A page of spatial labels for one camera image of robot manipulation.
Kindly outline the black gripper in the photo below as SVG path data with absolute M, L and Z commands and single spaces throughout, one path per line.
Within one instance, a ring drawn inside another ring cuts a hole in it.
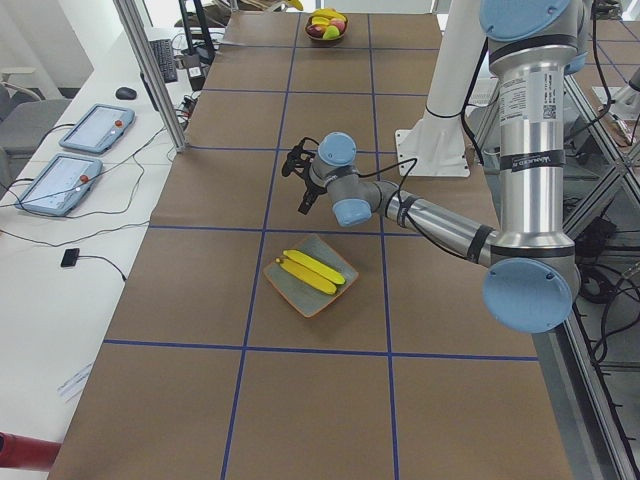
M 303 180 L 306 191 L 303 194 L 298 212 L 307 215 L 313 207 L 318 196 L 327 193 L 324 181 L 315 173 L 313 166 L 308 164 L 303 169 Z

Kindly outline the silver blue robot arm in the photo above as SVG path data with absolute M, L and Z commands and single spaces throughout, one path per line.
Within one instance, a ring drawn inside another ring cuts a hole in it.
M 342 226 L 378 214 L 445 252 L 483 265 L 484 303 L 505 326 L 554 329 L 579 290 L 574 243 L 563 230 L 564 78 L 586 59 L 585 1 L 455 1 L 423 117 L 396 134 L 398 158 L 419 176 L 464 174 L 460 117 L 482 64 L 498 79 L 500 225 L 478 223 L 404 191 L 368 181 L 356 145 L 333 132 L 315 152 L 290 151 L 284 175 L 306 185 L 300 211 L 327 194 Z

